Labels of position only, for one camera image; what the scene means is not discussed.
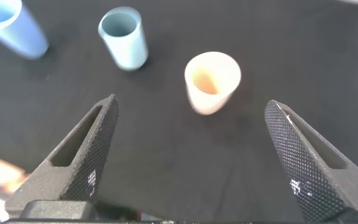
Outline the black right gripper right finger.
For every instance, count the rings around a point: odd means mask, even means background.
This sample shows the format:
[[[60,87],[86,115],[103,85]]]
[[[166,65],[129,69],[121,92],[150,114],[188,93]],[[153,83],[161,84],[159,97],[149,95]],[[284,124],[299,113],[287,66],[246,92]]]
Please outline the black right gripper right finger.
[[[358,223],[358,167],[287,105],[264,118],[305,222]]]

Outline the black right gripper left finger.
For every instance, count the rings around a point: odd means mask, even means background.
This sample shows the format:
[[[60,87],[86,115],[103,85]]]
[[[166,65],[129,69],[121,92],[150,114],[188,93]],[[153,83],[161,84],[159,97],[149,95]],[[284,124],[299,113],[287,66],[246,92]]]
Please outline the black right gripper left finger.
[[[97,102],[7,200],[9,216],[33,200],[94,201],[118,118],[116,95]]]

